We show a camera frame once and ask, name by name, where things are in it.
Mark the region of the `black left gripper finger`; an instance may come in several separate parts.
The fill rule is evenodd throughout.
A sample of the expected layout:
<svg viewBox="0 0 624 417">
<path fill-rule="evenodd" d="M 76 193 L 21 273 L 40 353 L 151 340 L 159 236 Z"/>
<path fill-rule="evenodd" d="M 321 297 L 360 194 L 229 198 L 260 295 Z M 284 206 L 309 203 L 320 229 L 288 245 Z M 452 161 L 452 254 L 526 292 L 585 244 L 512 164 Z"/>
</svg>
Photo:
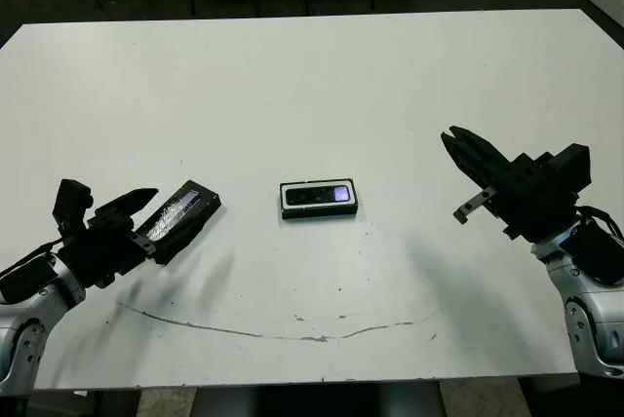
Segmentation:
<svg viewBox="0 0 624 417">
<path fill-rule="evenodd" d="M 141 211 L 158 193 L 156 188 L 138 188 L 99 207 L 95 211 L 97 223 L 126 223 Z"/>
</svg>

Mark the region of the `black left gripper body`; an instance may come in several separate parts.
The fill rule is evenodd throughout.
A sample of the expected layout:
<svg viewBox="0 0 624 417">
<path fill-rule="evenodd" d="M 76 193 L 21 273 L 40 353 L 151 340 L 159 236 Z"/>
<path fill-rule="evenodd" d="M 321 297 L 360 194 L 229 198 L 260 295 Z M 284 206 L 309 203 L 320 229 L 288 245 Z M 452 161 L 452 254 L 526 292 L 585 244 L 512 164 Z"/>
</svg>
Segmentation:
<svg viewBox="0 0 624 417">
<path fill-rule="evenodd" d="M 134 231 L 132 218 L 118 209 L 97 212 L 88 227 L 63 241 L 57 257 L 83 288 L 111 285 L 115 276 L 132 271 L 156 251 Z"/>
</svg>

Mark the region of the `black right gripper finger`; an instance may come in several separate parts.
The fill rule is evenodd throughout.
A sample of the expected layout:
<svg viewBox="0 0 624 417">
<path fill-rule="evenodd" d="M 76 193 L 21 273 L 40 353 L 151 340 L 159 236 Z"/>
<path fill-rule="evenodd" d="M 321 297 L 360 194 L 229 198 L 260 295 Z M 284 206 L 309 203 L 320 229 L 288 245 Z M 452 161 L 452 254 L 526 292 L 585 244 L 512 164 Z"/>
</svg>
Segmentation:
<svg viewBox="0 0 624 417">
<path fill-rule="evenodd" d="M 511 168 L 510 161 L 489 141 L 459 126 L 449 127 L 448 153 L 470 178 L 495 178 Z"/>
<path fill-rule="evenodd" d="M 473 132 L 441 133 L 441 139 L 457 167 L 478 186 L 487 188 L 493 146 Z"/>
</svg>

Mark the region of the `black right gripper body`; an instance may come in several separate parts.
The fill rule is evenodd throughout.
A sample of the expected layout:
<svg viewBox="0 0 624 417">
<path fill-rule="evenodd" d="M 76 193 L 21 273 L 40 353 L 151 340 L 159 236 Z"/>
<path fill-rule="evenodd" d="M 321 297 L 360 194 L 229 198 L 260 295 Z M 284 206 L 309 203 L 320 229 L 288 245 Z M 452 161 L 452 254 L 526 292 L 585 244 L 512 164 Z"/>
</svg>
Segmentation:
<svg viewBox="0 0 624 417">
<path fill-rule="evenodd" d="M 475 209 L 484 207 L 506 223 L 512 240 L 531 243 L 563 232 L 576 220 L 575 204 L 581 191 L 581 153 L 544 153 L 533 160 L 526 154 L 511 168 L 488 179 L 488 187 L 461 204 L 453 216 L 464 224 Z"/>
</svg>

